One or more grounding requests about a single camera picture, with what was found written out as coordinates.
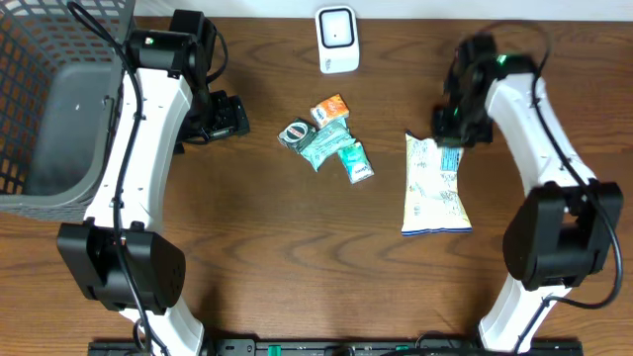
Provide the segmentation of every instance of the wooden tabletop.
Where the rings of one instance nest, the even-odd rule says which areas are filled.
[[[523,201],[502,136],[468,150],[459,195],[472,233],[401,236],[405,130],[429,135],[431,108],[458,41],[485,22],[359,21],[357,71],[322,75],[313,20],[218,19],[229,65],[214,90],[238,94],[251,133],[187,146],[165,193],[164,236],[187,256],[184,297],[213,330],[262,338],[407,338],[470,333],[506,276],[502,235]],[[142,19],[166,29],[168,19]],[[556,47],[545,70],[566,133],[602,181],[625,195],[617,231],[625,258],[619,299],[602,311],[556,306],[540,336],[578,337],[587,355],[633,346],[633,25],[547,23]],[[504,50],[542,53],[507,30]],[[222,62],[218,46],[214,67]],[[348,125],[376,175],[351,185],[336,158],[314,173],[277,134],[340,93]],[[96,338],[131,338],[132,324],[83,299],[55,246],[58,223],[0,215],[0,354],[83,355]],[[571,297],[598,301],[605,270]]]

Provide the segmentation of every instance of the orange package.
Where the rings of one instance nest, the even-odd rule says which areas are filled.
[[[343,102],[343,98],[340,94],[336,94],[333,97],[320,102],[318,105],[310,110],[320,129],[325,125],[333,122],[337,119],[347,119],[349,117],[349,109]]]

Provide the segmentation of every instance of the green component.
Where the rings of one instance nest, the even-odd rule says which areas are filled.
[[[507,59],[507,55],[502,54],[500,56],[497,57],[497,62],[501,65],[503,65],[505,63],[505,60]]]
[[[281,346],[268,346],[268,356],[281,356]]]

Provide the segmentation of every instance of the wooden table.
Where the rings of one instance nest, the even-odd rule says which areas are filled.
[[[187,255],[184,288],[209,328],[262,338],[416,337],[469,333],[506,276],[505,228],[523,201],[503,138],[467,151],[460,197],[472,233],[403,238],[405,129],[429,135],[433,104],[456,43],[485,22],[359,21],[361,66],[325,76],[313,20],[218,19],[230,62],[214,89],[239,94],[251,133],[187,147],[173,159],[164,236]],[[167,19],[141,27],[166,29]],[[545,71],[567,135],[602,181],[625,195],[618,232],[626,277],[603,311],[556,306],[540,336],[577,336],[587,355],[633,346],[633,25],[548,23],[556,48]],[[508,30],[503,49],[538,49]],[[222,62],[220,47],[214,67]],[[330,158],[314,173],[276,135],[309,108],[341,93],[348,124],[376,175],[350,185]],[[85,301],[55,247],[58,223],[0,215],[0,354],[83,355],[95,338],[131,337],[132,325]],[[605,271],[571,292],[597,301]]]

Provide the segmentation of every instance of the laundry basket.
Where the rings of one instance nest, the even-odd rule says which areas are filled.
[[[117,38],[134,0],[78,1]],[[122,67],[65,0],[0,0],[0,211],[80,222],[103,175]]]

